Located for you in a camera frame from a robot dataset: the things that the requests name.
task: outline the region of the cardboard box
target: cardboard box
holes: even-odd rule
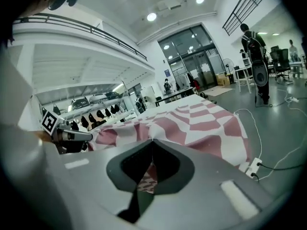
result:
[[[224,73],[216,75],[217,84],[220,86],[230,85],[229,78]]]

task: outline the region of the rug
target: rug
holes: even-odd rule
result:
[[[203,91],[203,93],[205,93],[206,95],[210,95],[210,96],[218,96],[220,94],[224,94],[228,91],[231,91],[233,89],[229,89],[229,88],[224,88],[224,87],[220,87],[220,88],[212,88],[212,89],[208,89]]]

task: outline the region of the glass door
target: glass door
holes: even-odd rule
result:
[[[204,51],[185,57],[183,61],[201,89],[206,90],[217,85],[211,63]]]
[[[216,48],[206,50],[206,54],[208,59],[212,65],[215,74],[224,73],[225,69],[221,60],[219,53],[217,52]]]
[[[187,76],[186,68],[184,67],[182,61],[175,62],[170,65],[171,70],[174,74],[176,83],[179,85],[180,89],[185,89],[190,86],[190,81]]]

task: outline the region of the window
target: window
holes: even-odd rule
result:
[[[197,42],[195,36],[190,30],[185,30],[172,36],[172,41],[175,44],[175,48],[177,49],[178,53],[181,55],[190,51],[193,52],[201,47],[201,44]]]
[[[193,27],[191,30],[193,35],[198,39],[202,46],[210,45],[213,43],[211,38],[209,38],[201,26]]]
[[[220,74],[225,72],[221,57],[215,48],[206,50],[206,54],[209,58],[209,61],[211,62],[215,74]]]
[[[161,41],[159,44],[167,60],[173,60],[176,57],[179,57],[179,54],[170,38]]]

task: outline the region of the ceiling light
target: ceiling light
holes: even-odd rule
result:
[[[156,18],[157,18],[157,15],[156,15],[155,13],[150,13],[150,14],[147,16],[147,20],[148,20],[148,21],[154,21]]]
[[[123,86],[124,84],[121,83],[119,86],[117,86],[114,90],[112,90],[113,92],[115,92],[116,90],[118,90],[121,86]]]
[[[201,3],[203,3],[205,0],[196,0],[196,2],[198,3],[198,4],[201,4]]]

